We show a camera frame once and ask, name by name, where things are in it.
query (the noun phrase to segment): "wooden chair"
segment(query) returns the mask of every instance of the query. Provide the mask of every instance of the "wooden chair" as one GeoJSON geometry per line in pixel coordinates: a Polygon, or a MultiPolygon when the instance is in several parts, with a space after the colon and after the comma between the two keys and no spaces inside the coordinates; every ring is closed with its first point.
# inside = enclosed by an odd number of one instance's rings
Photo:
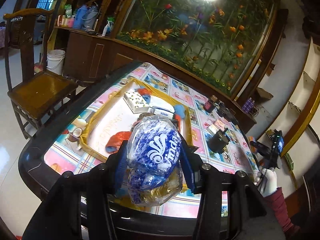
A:
{"type": "Polygon", "coordinates": [[[46,69],[47,31],[49,18],[52,13],[53,10],[47,11],[40,8],[32,8],[4,15],[4,19],[7,20],[4,56],[5,73],[9,90],[8,96],[11,99],[18,124],[26,139],[32,136],[26,132],[25,127],[30,123],[36,129],[39,129],[42,126],[41,118],[44,117],[45,114],[50,113],[51,110],[54,111],[54,106],[59,102],[63,105],[64,98],[72,98],[72,96],[76,94],[76,88],[78,87],[78,85],[71,80],[46,69]],[[34,74],[33,33],[36,18],[39,15],[46,16],[42,53],[44,71],[34,74]],[[22,83],[12,88],[9,68],[9,34],[11,20],[16,17],[22,17],[19,30],[22,83]],[[21,116],[27,120],[25,124],[22,123],[21,116]]]}

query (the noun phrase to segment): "white bucket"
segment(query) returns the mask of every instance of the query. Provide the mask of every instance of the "white bucket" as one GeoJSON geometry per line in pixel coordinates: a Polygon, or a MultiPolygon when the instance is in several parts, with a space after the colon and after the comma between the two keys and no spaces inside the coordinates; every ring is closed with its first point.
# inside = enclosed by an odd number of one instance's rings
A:
{"type": "Polygon", "coordinates": [[[61,49],[54,49],[48,52],[48,66],[47,69],[62,75],[62,66],[66,52],[61,49]]]}

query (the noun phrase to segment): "tiled floor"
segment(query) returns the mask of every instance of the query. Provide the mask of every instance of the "tiled floor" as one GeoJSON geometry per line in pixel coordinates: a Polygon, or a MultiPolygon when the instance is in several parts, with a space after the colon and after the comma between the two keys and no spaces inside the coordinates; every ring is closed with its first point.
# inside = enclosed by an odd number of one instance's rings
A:
{"type": "MultiPolygon", "coordinates": [[[[35,60],[39,58],[40,49],[35,46],[35,60]]],[[[12,85],[20,83],[19,50],[10,50],[10,71],[12,85]]],[[[28,141],[18,126],[7,91],[4,59],[0,58],[0,216],[13,234],[22,236],[40,200],[19,175],[18,158],[28,141]]]]}

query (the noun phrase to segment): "chair backrest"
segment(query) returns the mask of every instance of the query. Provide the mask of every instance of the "chair backrest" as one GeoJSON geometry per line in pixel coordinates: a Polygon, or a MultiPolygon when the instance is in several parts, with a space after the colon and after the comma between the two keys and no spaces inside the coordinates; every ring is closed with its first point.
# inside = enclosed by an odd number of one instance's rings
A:
{"type": "Polygon", "coordinates": [[[23,9],[12,14],[5,14],[3,18],[7,21],[6,32],[5,32],[5,44],[4,44],[4,56],[5,56],[5,73],[7,77],[7,84],[9,92],[12,91],[10,68],[9,68],[9,35],[12,24],[12,19],[22,17],[20,20],[19,28],[19,44],[20,44],[20,55],[21,55],[21,70],[22,70],[22,81],[29,81],[34,75],[34,50],[33,50],[33,36],[36,18],[39,15],[45,15],[45,27],[43,37],[43,58],[42,63],[44,70],[47,66],[47,46],[48,46],[48,27],[49,18],[53,13],[53,10],[47,11],[41,8],[23,9]]]}

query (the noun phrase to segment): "vinda logo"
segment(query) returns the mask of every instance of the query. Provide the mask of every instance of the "vinda logo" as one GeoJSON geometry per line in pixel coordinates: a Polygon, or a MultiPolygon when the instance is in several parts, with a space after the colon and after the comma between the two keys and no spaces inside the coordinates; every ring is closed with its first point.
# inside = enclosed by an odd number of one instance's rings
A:
{"type": "Polygon", "coordinates": [[[163,159],[167,160],[170,167],[171,167],[171,161],[174,161],[175,155],[176,155],[176,149],[177,149],[177,143],[178,138],[175,136],[172,136],[172,140],[169,141],[170,143],[170,149],[167,154],[164,156],[165,152],[165,140],[167,139],[167,135],[162,133],[160,136],[155,136],[153,141],[149,142],[149,145],[154,149],[150,150],[147,153],[147,156],[150,158],[150,160],[154,161],[155,163],[161,163],[163,159]]]}

